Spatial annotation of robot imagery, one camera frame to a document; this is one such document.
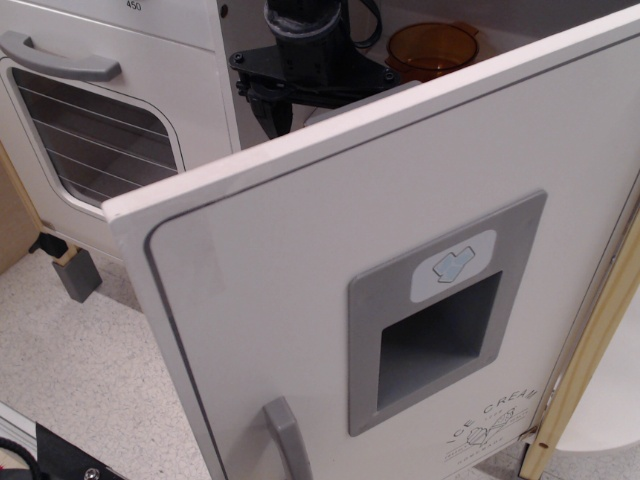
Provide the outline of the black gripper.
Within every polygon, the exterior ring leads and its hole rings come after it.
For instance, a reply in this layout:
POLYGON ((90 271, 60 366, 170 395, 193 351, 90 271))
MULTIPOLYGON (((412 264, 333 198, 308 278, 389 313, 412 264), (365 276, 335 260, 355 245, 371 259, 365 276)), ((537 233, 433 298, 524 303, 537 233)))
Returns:
POLYGON ((310 43, 279 39, 232 54, 229 66, 268 138, 291 131, 292 104, 342 107, 400 84, 396 71, 358 52, 342 32, 310 43))

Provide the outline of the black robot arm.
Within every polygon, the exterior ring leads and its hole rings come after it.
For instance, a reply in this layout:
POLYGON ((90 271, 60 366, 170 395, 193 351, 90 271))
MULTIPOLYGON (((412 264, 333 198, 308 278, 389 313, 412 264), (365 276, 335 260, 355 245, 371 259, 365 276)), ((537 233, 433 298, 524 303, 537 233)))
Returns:
POLYGON ((379 7, 363 5, 376 19, 370 36, 351 37, 346 1, 267 1, 264 18, 276 44, 239 51, 229 66, 236 87, 270 139, 291 131, 295 104, 336 109, 394 88, 400 76, 360 53, 380 40, 379 7))

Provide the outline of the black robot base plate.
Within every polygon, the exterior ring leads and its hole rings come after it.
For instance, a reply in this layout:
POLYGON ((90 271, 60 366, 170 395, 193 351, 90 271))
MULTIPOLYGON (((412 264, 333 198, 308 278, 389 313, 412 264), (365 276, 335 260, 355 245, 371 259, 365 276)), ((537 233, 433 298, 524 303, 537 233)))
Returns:
POLYGON ((39 423, 36 424, 36 446, 36 458, 44 479, 123 479, 110 466, 39 423))

